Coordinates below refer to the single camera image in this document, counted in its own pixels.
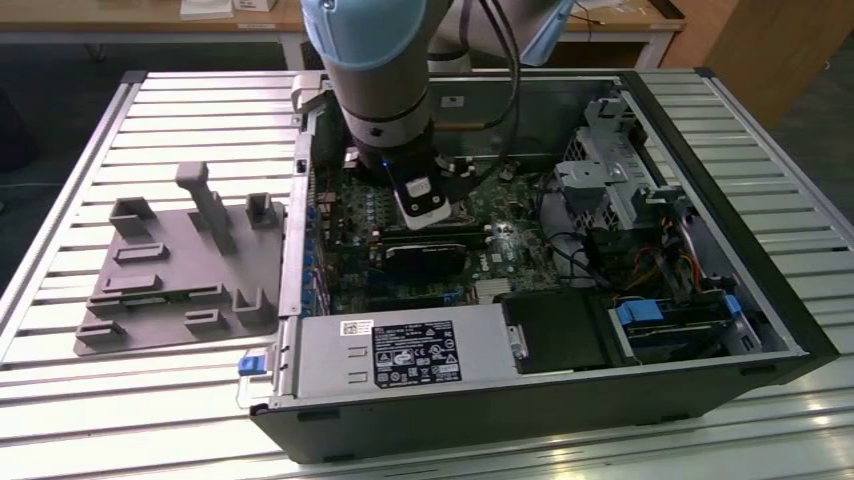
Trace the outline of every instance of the floor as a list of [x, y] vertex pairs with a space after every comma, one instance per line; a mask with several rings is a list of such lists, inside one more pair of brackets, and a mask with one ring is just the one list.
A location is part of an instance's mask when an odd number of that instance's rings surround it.
[[[36, 162], [0, 174], [0, 288], [5, 288], [123, 73], [275, 70], [283, 59], [272, 44], [111, 45], [103, 63], [91, 61], [81, 46], [4, 45], [0, 65], [0, 89], [41, 148]], [[848, 218], [854, 218], [852, 133], [854, 37], [772, 132]]]

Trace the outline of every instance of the metal bracket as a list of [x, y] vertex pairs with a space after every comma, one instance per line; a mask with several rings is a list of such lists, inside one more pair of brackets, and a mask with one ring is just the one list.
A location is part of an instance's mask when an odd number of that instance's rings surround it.
[[321, 71], [304, 72], [293, 77], [291, 85], [291, 105], [293, 113], [307, 113], [323, 103], [323, 94], [332, 85], [323, 78]]

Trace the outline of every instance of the warning label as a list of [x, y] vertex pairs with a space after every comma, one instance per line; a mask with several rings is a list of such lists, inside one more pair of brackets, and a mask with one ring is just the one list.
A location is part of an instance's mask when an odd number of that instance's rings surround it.
[[459, 382], [459, 352], [449, 320], [373, 327], [373, 383], [379, 388]]

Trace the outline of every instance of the white desk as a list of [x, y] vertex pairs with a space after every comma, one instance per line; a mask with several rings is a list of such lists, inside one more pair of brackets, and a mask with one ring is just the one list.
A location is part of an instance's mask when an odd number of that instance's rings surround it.
[[[771, 258], [798, 272], [792, 287], [843, 354], [795, 382], [756, 390], [692, 420], [297, 465], [235, 400], [236, 363], [265, 338], [76, 357], [73, 331], [113, 235], [107, 218], [117, 197], [145, 195], [155, 210], [187, 208], [187, 192], [171, 186], [176, 165], [204, 160], [211, 189], [227, 203], [259, 191], [287, 203], [296, 128], [281, 125], [289, 125], [292, 76], [157, 73], [119, 87], [0, 300], [0, 476], [844, 475], [854, 467], [854, 275], [846, 272], [854, 252], [832, 250], [851, 246], [851, 226], [720, 85], [690, 70], [642, 76]], [[252, 123], [241, 123], [247, 116]], [[652, 145], [650, 152], [674, 181]], [[834, 261], [839, 255], [844, 262]]]

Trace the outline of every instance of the black cable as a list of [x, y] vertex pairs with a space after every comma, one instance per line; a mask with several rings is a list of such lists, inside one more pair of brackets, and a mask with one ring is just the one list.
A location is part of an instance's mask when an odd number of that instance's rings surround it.
[[510, 25], [510, 21], [507, 20], [507, 15], [504, 14], [504, 8], [502, 4], [498, 3], [496, 0], [492, 0], [492, 8], [495, 9], [495, 13], [498, 13], [498, 17], [502, 22], [502, 26], [498, 25], [498, 21], [495, 20], [495, 15], [492, 10], [490, 9], [486, 0], [480, 0], [480, 6], [483, 7], [483, 13], [486, 13], [486, 18], [490, 21], [490, 25], [492, 25], [492, 30], [495, 30], [495, 36], [498, 37], [498, 41], [502, 45], [502, 51], [504, 52], [504, 57], [507, 58], [507, 63], [510, 65], [510, 74], [511, 74], [511, 90], [510, 90], [510, 99], [507, 101], [507, 106], [504, 111], [498, 116], [498, 118], [492, 119], [483, 125], [484, 129], [494, 128], [503, 123], [507, 119], [507, 115], [510, 115], [511, 109], [518, 108], [519, 101], [519, 76], [520, 76], [520, 58], [519, 58], [519, 44], [516, 43], [516, 35], [512, 32], [512, 26]]
[[495, 159], [492, 165], [486, 169], [486, 171], [478, 175], [473, 179], [472, 189], [478, 188], [483, 181], [492, 175], [495, 170], [504, 164], [507, 161], [507, 155], [512, 150], [516, 138], [516, 132], [519, 130], [519, 84], [522, 77], [522, 68], [520, 68], [520, 58], [519, 58], [519, 45], [516, 43], [516, 36], [512, 33], [512, 27], [510, 25], [510, 21], [507, 20], [507, 15], [504, 14], [504, 9], [498, 3], [496, 0], [492, 0], [492, 8], [495, 8], [495, 12], [498, 13], [498, 17], [500, 18], [502, 25], [507, 32], [504, 35], [504, 30], [498, 25], [498, 20], [495, 19], [495, 14], [490, 9], [487, 4], [487, 0], [480, 0], [480, 7], [483, 8], [483, 12], [486, 14], [487, 20], [492, 26], [492, 30], [495, 31], [495, 36], [498, 37], [498, 41], [502, 45], [502, 51], [504, 52], [504, 57], [507, 58], [508, 68], [510, 68], [510, 80], [511, 80], [511, 91], [510, 91], [510, 100], [507, 101], [507, 107], [504, 108], [504, 112], [502, 115], [494, 119], [492, 121], [484, 124], [484, 128], [492, 128], [498, 126], [507, 118], [510, 111], [512, 110], [512, 124], [510, 126], [508, 138], [504, 141], [502, 146], [502, 150], [498, 152], [498, 158]]
[[571, 237], [571, 238], [572, 238], [572, 240], [578, 240], [578, 241], [582, 241], [582, 240], [584, 239], [584, 236], [583, 236], [580, 233], [578, 233], [578, 232], [558, 232], [558, 233], [552, 233], [552, 234], [548, 236], [548, 238], [546, 239], [546, 242], [551, 243], [551, 241], [552, 241], [556, 237], [559, 237], [559, 236], [562, 236], [562, 235], [563, 235], [563, 236], [567, 236], [567, 237]]
[[592, 42], [592, 20], [590, 20], [590, 10], [587, 10], [587, 7], [584, 5], [582, 5], [582, 2], [575, 2], [575, 5], [578, 5], [582, 10], [584, 10], [584, 21], [587, 22], [587, 43]]
[[578, 15], [572, 15], [571, 13], [570, 17], [584, 20], [587, 23], [592, 23], [594, 25], [604, 25], [604, 22], [602, 20], [591, 20], [590, 18], [579, 17]]

